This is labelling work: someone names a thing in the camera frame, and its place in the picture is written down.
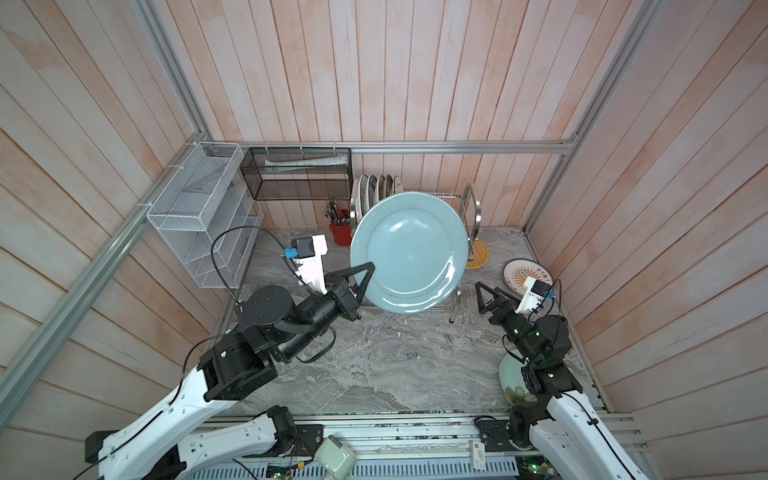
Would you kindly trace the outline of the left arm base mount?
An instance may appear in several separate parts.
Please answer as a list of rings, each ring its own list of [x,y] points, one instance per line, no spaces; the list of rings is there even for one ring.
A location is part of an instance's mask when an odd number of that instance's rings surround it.
[[[275,427],[275,443],[263,456],[276,457],[286,453],[313,457],[324,437],[320,423],[296,424],[287,407],[274,406],[266,411]]]

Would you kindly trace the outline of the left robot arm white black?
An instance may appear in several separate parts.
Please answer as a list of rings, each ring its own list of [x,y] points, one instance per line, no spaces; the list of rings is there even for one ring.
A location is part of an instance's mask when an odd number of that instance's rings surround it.
[[[139,419],[116,431],[97,431],[85,441],[84,460],[101,479],[181,479],[245,453],[268,453],[295,441],[295,425],[283,407],[264,420],[196,434],[199,425],[233,407],[277,377],[276,365],[298,357],[339,318],[359,319],[373,278],[367,262],[325,276],[327,291],[301,303],[278,285],[256,290],[238,324],[215,344],[179,385]]]

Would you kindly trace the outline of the small orange sunburst plate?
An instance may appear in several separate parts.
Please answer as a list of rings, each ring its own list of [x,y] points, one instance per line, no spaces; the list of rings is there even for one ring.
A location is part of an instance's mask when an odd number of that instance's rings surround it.
[[[505,285],[519,297],[525,294],[525,281],[529,277],[548,285],[552,285],[554,281],[554,278],[544,266],[525,258],[512,259],[502,269],[502,279]]]

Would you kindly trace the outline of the black round plate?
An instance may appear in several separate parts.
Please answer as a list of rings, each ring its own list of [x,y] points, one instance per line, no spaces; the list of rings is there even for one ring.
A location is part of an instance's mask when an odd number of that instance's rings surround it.
[[[385,178],[385,197],[388,198],[394,194],[394,178],[387,175]]]

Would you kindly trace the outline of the white plate cloud line pattern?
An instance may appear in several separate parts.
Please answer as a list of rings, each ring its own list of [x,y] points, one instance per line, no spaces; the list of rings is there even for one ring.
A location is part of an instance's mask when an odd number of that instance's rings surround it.
[[[357,226],[362,218],[361,192],[367,184],[367,176],[361,175],[353,181],[352,196],[350,200],[351,223]]]

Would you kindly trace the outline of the white plate green text rim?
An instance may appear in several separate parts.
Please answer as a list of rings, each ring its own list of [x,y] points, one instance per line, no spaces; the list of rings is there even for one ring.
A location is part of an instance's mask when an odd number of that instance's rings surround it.
[[[379,177],[377,175],[369,175],[367,177],[367,183],[365,185],[365,211],[369,211],[379,202],[378,179]]]

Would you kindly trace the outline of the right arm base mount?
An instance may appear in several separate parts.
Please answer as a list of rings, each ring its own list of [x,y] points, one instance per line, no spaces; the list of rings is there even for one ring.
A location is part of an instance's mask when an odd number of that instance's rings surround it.
[[[481,440],[490,452],[529,451],[533,449],[530,428],[545,418],[536,406],[513,406],[502,418],[481,415],[473,419]]]

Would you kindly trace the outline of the large orange sunburst plate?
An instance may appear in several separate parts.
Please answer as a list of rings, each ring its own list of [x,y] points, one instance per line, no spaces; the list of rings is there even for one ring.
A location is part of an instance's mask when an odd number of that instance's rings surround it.
[[[387,197],[387,179],[385,175],[379,175],[376,186],[376,199],[378,202]]]

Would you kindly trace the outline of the light green lotus plate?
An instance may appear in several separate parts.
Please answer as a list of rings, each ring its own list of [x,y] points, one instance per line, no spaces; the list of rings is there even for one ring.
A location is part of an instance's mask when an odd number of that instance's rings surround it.
[[[502,391],[510,404],[520,405],[536,400],[525,384],[522,364],[511,355],[503,357],[498,373]]]

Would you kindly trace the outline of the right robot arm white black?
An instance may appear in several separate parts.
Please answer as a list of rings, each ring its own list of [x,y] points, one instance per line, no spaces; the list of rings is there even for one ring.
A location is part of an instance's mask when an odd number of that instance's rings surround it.
[[[536,309],[527,305],[530,296],[545,299],[551,289],[536,280],[520,300],[482,282],[475,291],[478,312],[488,313],[489,322],[503,328],[535,398],[510,414],[510,443],[538,451],[562,479],[645,479],[564,362],[572,348],[567,319],[530,318]]]

